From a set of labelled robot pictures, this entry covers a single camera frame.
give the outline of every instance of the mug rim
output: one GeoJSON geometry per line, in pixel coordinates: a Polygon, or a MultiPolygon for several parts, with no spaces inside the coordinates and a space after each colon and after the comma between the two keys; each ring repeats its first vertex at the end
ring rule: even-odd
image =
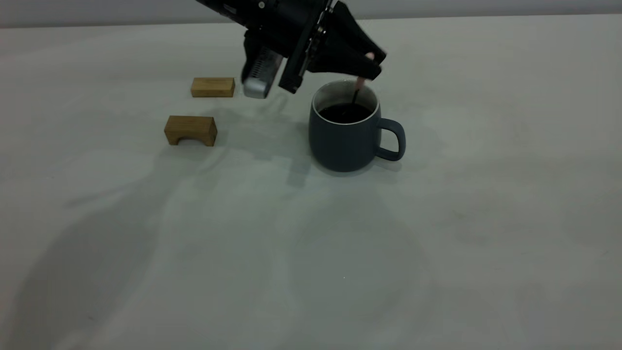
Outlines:
{"type": "Polygon", "coordinates": [[[322,87],[321,87],[321,88],[319,88],[319,89],[315,92],[315,94],[313,95],[313,99],[311,100],[311,108],[313,108],[313,112],[315,112],[315,114],[316,114],[317,116],[319,116],[319,117],[320,117],[323,121],[326,121],[327,123],[331,123],[331,124],[334,124],[334,125],[343,125],[343,126],[348,126],[348,125],[357,125],[357,124],[364,123],[364,122],[368,121],[371,117],[373,117],[374,115],[376,115],[376,113],[378,112],[378,109],[380,108],[380,101],[378,100],[378,95],[376,94],[376,92],[374,92],[374,90],[372,90],[372,89],[371,89],[369,86],[367,86],[367,85],[363,86],[363,89],[362,89],[362,90],[366,90],[366,89],[367,89],[367,90],[369,90],[369,92],[371,92],[371,93],[374,95],[374,97],[376,98],[376,109],[374,109],[374,111],[373,111],[373,112],[371,112],[371,114],[370,114],[367,118],[365,118],[365,119],[363,119],[363,120],[360,120],[360,121],[357,121],[357,122],[354,122],[354,123],[348,123],[348,124],[344,124],[344,123],[335,123],[334,121],[330,121],[330,120],[328,120],[328,119],[324,118],[324,117],[320,114],[320,112],[318,112],[318,111],[317,111],[317,109],[316,109],[316,107],[315,107],[315,99],[317,98],[317,95],[320,93],[320,91],[321,91],[322,89],[324,89],[325,87],[328,87],[328,86],[330,86],[330,85],[334,85],[334,84],[338,84],[338,83],[345,83],[345,82],[346,82],[346,83],[348,83],[348,82],[353,82],[353,83],[356,83],[356,81],[355,81],[355,80],[352,80],[352,79],[341,79],[341,80],[335,80],[334,82],[330,82],[330,83],[326,83],[326,84],[322,85],[322,87]]]}

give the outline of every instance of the wooden arch block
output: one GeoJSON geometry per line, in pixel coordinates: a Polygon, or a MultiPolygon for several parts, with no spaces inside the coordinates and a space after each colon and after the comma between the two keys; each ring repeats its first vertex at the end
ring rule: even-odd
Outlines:
{"type": "Polygon", "coordinates": [[[205,146],[213,146],[216,142],[216,123],[210,116],[178,116],[172,115],[164,128],[169,144],[178,145],[179,140],[195,139],[205,146]]]}

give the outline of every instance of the wooden block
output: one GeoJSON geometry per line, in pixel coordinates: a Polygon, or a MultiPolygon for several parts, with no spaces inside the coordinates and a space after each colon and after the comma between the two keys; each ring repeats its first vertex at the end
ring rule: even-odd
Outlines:
{"type": "Polygon", "coordinates": [[[205,146],[213,146],[216,142],[216,122],[210,116],[177,116],[172,115],[164,128],[169,144],[178,145],[179,140],[195,139],[205,146]]]}
{"type": "Polygon", "coordinates": [[[192,97],[233,97],[234,78],[195,78],[192,82],[192,97]]]}

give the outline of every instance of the table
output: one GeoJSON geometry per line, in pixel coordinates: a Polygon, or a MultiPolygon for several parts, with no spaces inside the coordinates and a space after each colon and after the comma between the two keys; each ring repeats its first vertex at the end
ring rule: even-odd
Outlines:
{"type": "Polygon", "coordinates": [[[306,140],[339,75],[190,96],[240,26],[1,30],[4,349],[621,347],[622,16],[362,26],[408,149],[353,174],[306,140]]]}

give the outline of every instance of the mug handle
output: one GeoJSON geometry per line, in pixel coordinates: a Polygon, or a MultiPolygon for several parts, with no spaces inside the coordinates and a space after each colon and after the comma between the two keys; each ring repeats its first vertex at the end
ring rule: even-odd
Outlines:
{"type": "Polygon", "coordinates": [[[380,119],[380,122],[378,122],[378,128],[389,130],[397,136],[399,151],[393,152],[388,149],[378,148],[376,156],[394,162],[402,159],[404,153],[406,152],[406,133],[404,132],[402,125],[394,120],[380,119]]]}

